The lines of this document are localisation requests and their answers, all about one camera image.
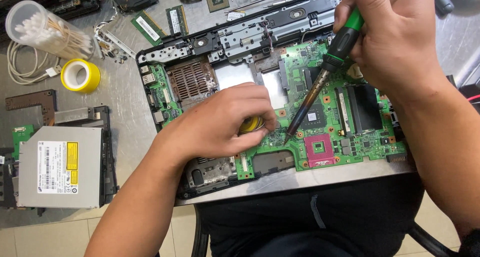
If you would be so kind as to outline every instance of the hand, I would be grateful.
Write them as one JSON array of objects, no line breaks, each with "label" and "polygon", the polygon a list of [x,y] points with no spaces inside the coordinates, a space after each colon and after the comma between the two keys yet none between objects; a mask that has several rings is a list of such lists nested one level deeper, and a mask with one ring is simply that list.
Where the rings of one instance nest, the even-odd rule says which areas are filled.
[{"label": "hand", "polygon": [[358,6],[365,26],[350,57],[365,79],[396,100],[417,101],[445,79],[435,50],[434,0],[343,0],[333,31]]},{"label": "hand", "polygon": [[[238,136],[242,122],[259,115],[265,126]],[[231,157],[260,143],[277,125],[268,90],[255,83],[226,88],[176,118],[155,138],[185,161],[195,157]]]}]

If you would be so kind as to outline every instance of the metal workbench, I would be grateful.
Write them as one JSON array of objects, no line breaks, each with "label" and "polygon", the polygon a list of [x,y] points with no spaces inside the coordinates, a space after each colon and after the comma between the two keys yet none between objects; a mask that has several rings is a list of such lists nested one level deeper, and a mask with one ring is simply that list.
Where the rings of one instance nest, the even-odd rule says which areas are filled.
[{"label": "metal workbench", "polygon": [[[454,75],[456,82],[459,83],[480,62],[480,38],[477,36],[480,24],[480,3],[471,0],[452,1],[456,6],[453,14],[446,18],[437,18],[437,50],[445,74]],[[160,0],[159,4],[148,8],[146,11],[165,31],[168,31],[169,26],[165,9],[179,4],[179,0]],[[230,1],[230,7],[234,8],[235,6],[236,3]],[[224,10],[209,13],[206,0],[184,4],[184,9],[190,33],[212,27],[218,22],[225,22],[227,18]],[[111,3],[105,0],[102,3],[101,11],[70,22],[82,28],[85,32],[93,33],[92,26],[110,19],[114,13]],[[130,20],[134,15],[119,15],[118,20],[109,27],[109,30],[135,52],[139,52],[151,47],[151,45],[131,24]],[[28,63],[21,64],[20,68],[28,69],[31,67],[33,64],[31,53],[20,55],[22,61],[28,61]],[[92,62],[100,68],[102,77],[98,89],[92,94],[85,95],[65,89],[59,77],[50,78],[46,82],[33,86],[16,85],[8,76],[5,57],[0,56],[2,78],[0,98],[4,99],[53,88],[57,90],[59,111],[85,106],[108,105],[111,109],[110,120],[117,181],[118,185],[122,186],[147,152],[155,137],[156,130],[134,59],[129,58],[125,64],[114,63],[114,60],[108,57],[105,60],[94,59]],[[223,88],[227,86],[226,84],[241,83],[242,81],[241,76],[231,75],[224,80],[219,80],[219,83],[220,87]],[[12,146],[11,130],[13,127],[24,124],[34,124],[36,127],[40,127],[41,112],[39,107],[6,112],[4,101],[0,102],[0,147]],[[414,168],[408,166],[405,162],[390,164],[386,160],[372,162],[366,160],[363,163],[332,166],[304,172],[289,169],[264,176],[257,181],[220,190],[195,199],[177,201],[176,205],[313,187],[412,171],[414,171]],[[43,217],[40,218],[37,217],[35,211],[0,210],[0,219],[2,219],[0,228],[100,217],[105,208],[98,210],[47,209]]]}]

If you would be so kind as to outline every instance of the cotton swab container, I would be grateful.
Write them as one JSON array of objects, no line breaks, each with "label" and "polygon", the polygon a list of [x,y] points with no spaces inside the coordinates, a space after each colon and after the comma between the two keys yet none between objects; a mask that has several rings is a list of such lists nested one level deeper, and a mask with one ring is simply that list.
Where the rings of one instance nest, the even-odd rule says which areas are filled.
[{"label": "cotton swab container", "polygon": [[8,36],[60,58],[88,60],[95,50],[92,37],[31,0],[10,9],[5,27]]}]

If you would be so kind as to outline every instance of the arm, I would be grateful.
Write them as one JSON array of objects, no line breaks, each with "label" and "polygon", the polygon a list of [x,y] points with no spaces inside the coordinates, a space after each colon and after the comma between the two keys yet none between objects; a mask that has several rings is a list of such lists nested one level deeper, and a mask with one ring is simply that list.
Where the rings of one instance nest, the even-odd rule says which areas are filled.
[{"label": "arm", "polygon": [[[238,136],[243,120],[265,128]],[[105,211],[85,256],[152,257],[169,229],[183,166],[195,157],[229,157],[260,143],[277,115],[263,86],[227,88],[189,109],[155,137],[146,156]]]},{"label": "arm", "polygon": [[355,4],[366,26],[351,57],[392,101],[427,192],[464,237],[480,228],[480,116],[438,63],[434,0],[343,0],[335,30]]}]

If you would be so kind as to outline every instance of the red wire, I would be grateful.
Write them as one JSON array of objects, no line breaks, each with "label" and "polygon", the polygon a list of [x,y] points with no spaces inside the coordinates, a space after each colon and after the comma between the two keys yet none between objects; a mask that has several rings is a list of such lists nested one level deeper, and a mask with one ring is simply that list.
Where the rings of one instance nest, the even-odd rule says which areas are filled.
[{"label": "red wire", "polygon": [[480,98],[480,95],[470,97],[470,98],[467,99],[467,101],[475,100],[475,99],[478,99],[478,98]]}]

